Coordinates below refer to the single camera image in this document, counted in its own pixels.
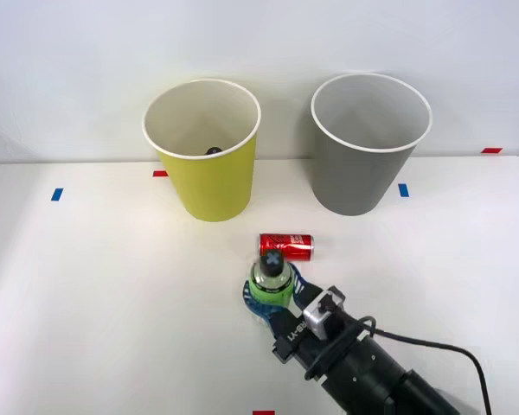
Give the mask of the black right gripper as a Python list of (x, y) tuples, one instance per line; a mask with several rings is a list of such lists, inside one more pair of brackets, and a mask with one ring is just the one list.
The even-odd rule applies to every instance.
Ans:
[(299, 360), (306, 380), (318, 380), (343, 364), (353, 381), (374, 381), (372, 343), (359, 336), (365, 330), (370, 336), (375, 333), (375, 319), (350, 316), (343, 309), (345, 296), (341, 291), (334, 286), (323, 290), (308, 283), (293, 263), (289, 266), (293, 271), (293, 301), (301, 310), (298, 317), (283, 311), (282, 306), (257, 301), (248, 280), (242, 289), (247, 309), (276, 337), (273, 352), (282, 362), (292, 357)]

